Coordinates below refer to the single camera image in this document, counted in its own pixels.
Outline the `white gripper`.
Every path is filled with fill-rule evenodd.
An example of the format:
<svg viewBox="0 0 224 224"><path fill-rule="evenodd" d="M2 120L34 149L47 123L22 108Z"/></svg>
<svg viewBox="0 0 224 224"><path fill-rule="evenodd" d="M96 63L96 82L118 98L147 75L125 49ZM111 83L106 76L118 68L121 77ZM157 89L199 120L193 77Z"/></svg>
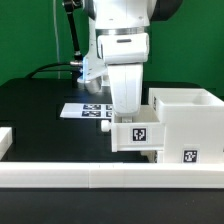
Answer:
<svg viewBox="0 0 224 224"><path fill-rule="evenodd" d="M143 64L109 65L108 75L115 114L136 116L141 105Z"/></svg>

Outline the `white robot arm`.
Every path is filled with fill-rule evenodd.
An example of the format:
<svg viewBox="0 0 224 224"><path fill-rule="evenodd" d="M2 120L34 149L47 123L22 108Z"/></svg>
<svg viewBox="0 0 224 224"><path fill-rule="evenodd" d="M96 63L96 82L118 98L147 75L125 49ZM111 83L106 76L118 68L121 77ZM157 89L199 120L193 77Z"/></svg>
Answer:
<svg viewBox="0 0 224 224"><path fill-rule="evenodd" d="M141 105L143 64L148 60L148 28L166 21L183 0L81 0L89 17L89 51L83 59L83 81L109 78L114 113L134 117Z"/></svg>

